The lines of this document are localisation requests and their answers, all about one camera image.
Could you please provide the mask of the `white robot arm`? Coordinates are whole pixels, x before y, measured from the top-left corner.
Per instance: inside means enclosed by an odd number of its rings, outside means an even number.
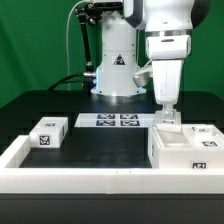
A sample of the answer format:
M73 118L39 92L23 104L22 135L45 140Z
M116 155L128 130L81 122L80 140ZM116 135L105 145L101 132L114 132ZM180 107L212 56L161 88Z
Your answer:
M209 9L210 0L87 0L89 19L102 22L102 62L92 93L133 98L152 80L160 118L174 120L191 30Z

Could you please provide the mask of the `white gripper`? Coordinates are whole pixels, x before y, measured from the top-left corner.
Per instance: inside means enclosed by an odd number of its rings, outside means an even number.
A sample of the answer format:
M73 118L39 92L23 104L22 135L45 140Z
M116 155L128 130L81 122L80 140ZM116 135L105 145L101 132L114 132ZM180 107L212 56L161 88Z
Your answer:
M147 56L152 61L153 85L156 102L163 105L163 116L174 117L182 67L191 52L191 36L160 36L146 39Z

